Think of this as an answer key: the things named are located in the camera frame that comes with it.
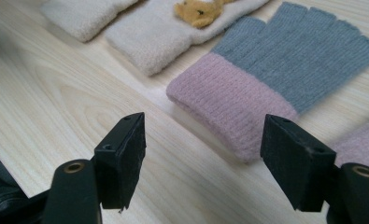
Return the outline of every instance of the teddy bear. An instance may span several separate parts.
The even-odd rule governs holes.
[[[222,12],[223,5],[234,0],[184,0],[175,4],[175,13],[193,27],[211,24]]]

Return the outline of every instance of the wooden table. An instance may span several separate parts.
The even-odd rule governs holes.
[[[0,0],[0,159],[28,196],[53,172],[89,159],[122,117],[146,113],[147,157],[129,210],[105,223],[325,223],[292,210],[262,161],[239,162],[171,103],[165,88],[220,39],[145,77],[101,33],[82,44],[39,12],[40,0]],[[369,0],[292,1],[319,7],[369,36]],[[281,1],[252,15],[268,20]],[[326,144],[369,120],[369,68],[298,122]]]

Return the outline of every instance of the light wood surface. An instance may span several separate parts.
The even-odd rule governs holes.
[[[129,210],[105,223],[325,223],[292,210],[262,161],[239,162],[171,103],[165,88],[220,39],[190,48],[154,77],[141,75],[104,32],[82,44],[48,22],[41,0],[0,0],[0,159],[28,196],[92,150],[122,117],[146,113],[147,156]],[[319,7],[369,36],[369,0],[292,1]],[[252,15],[267,21],[271,1]],[[369,68],[298,122],[326,144],[369,120]]]

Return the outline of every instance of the knit texture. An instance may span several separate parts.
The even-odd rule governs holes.
[[[237,21],[166,94],[251,161],[259,158],[265,114],[296,119],[367,65],[369,39],[358,29],[284,3],[266,25]]]
[[[107,29],[108,42],[144,75],[151,76],[191,45],[206,42],[267,0],[240,0],[224,5],[222,14],[203,29],[191,27],[175,16],[173,6],[178,2],[181,0],[149,0]]]
[[[49,0],[41,12],[71,36],[85,42],[135,2],[137,0]]]
[[[357,162],[369,166],[369,122],[332,144],[337,152],[335,164]]]

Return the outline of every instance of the white cloth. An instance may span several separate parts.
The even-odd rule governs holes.
[[[71,36],[85,42],[135,2],[137,0],[49,0],[41,12]]]
[[[191,27],[174,13],[182,0],[148,0],[106,30],[108,42],[122,52],[144,75],[160,72],[191,45],[206,42],[236,19],[268,0],[236,0],[203,29]]]

